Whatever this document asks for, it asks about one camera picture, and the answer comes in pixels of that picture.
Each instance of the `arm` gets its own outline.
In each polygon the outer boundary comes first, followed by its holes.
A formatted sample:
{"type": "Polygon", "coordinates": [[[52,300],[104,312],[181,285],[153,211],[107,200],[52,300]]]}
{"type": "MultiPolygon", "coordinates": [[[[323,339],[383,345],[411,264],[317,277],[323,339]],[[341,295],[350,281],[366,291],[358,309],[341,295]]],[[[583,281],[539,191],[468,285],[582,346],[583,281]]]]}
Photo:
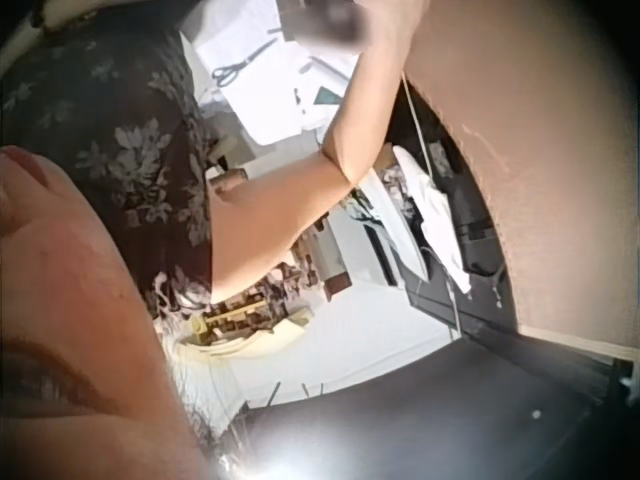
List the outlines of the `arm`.
{"type": "Polygon", "coordinates": [[[210,191],[214,302],[260,280],[374,164],[424,2],[379,5],[384,8],[378,7],[375,17],[382,21],[372,18],[371,45],[360,57],[321,151],[229,192],[210,191]]]}

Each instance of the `floral dress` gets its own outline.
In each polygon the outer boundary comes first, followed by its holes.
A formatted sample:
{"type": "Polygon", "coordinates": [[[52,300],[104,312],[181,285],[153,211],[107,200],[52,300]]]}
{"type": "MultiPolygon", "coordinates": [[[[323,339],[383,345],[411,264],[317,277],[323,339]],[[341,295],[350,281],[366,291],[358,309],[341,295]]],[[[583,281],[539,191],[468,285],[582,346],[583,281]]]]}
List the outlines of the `floral dress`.
{"type": "Polygon", "coordinates": [[[16,62],[2,79],[2,144],[62,167],[112,235],[152,317],[188,319],[210,309],[213,138],[179,33],[131,11],[76,22],[16,62]]]}

